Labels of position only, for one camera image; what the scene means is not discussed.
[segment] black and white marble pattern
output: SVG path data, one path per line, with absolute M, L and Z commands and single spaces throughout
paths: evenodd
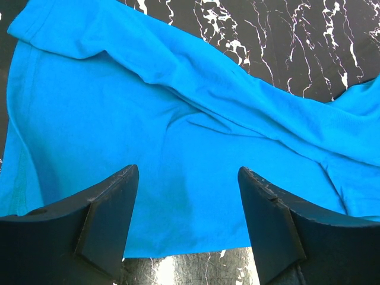
M 254 77 L 328 102 L 380 71 L 379 0 L 119 0 L 213 45 Z M 0 169 L 5 86 L 26 0 L 0 1 Z M 252 250 L 125 259 L 123 285 L 259 284 Z

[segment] glossy black surface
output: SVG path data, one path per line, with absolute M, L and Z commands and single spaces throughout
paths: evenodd
M 5 83 L 15 43 L 5 29 L 24 2 L 0 1 L 0 158 L 7 125 Z M 251 75 L 297 96 L 328 102 L 380 70 L 377 0 L 120 2 L 204 39 Z M 126 259 L 122 270 L 124 284 L 258 284 L 250 249 Z

